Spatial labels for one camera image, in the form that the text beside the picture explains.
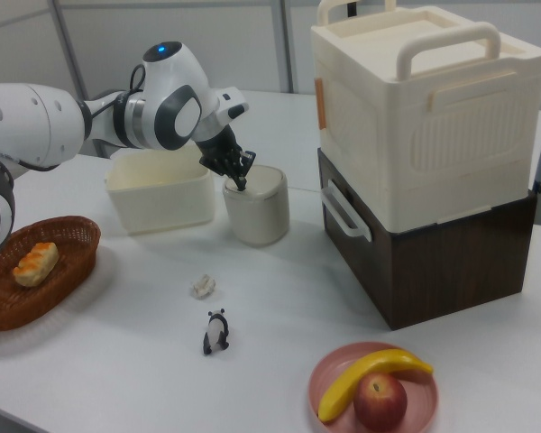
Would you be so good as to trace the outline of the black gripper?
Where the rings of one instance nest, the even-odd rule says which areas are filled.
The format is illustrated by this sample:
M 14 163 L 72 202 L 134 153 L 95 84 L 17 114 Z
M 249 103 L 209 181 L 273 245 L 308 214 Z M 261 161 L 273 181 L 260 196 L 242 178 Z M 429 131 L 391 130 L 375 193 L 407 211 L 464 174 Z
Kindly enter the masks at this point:
M 223 128 L 213 138 L 196 141 L 202 156 L 199 162 L 218 175 L 232 180 L 238 189 L 246 189 L 246 176 L 256 153 L 244 151 L 236 141 L 231 127 Z

